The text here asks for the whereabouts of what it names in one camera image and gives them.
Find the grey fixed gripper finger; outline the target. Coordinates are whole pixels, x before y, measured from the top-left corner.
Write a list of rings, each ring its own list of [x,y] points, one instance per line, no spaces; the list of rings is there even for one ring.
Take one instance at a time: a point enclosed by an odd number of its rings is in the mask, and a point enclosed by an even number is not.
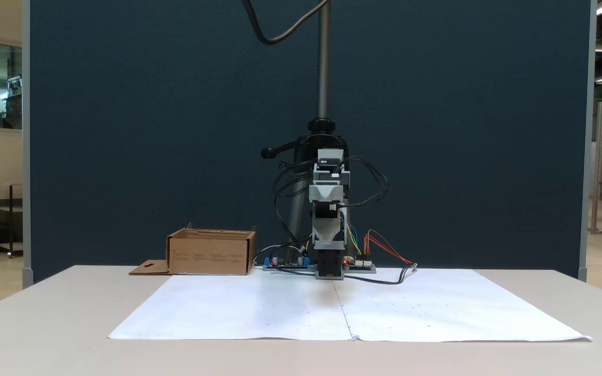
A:
[[[315,245],[344,244],[344,230],[333,229],[320,231],[315,229]]]

